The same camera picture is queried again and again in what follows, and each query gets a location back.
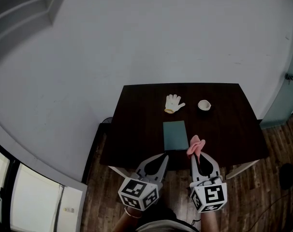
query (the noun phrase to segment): work glove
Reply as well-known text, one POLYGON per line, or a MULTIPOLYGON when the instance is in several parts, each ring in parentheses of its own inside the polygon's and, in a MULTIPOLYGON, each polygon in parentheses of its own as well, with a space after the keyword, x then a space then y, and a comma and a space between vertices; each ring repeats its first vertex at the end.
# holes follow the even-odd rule
POLYGON ((167 95, 166 97, 166 105, 165 112, 169 114, 173 114, 178 111, 181 107, 185 106, 185 103, 179 105, 181 100, 180 96, 177 95, 167 95))

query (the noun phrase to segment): dark wooden table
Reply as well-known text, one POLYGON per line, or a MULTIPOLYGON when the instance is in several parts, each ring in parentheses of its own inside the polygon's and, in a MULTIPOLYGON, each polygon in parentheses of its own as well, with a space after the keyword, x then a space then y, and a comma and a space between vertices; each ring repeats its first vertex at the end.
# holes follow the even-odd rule
MULTIPOLYGON (((205 139, 203 152, 220 167, 259 160, 268 149, 256 116, 239 84, 182 83, 124 86, 104 145, 101 164, 133 168, 164 152, 165 121, 184 120, 188 141, 205 139), (164 112, 166 96, 177 94, 185 106, 164 112), (208 100, 210 111, 197 107, 208 100)), ((169 152, 169 170, 190 168, 185 150, 169 152)))

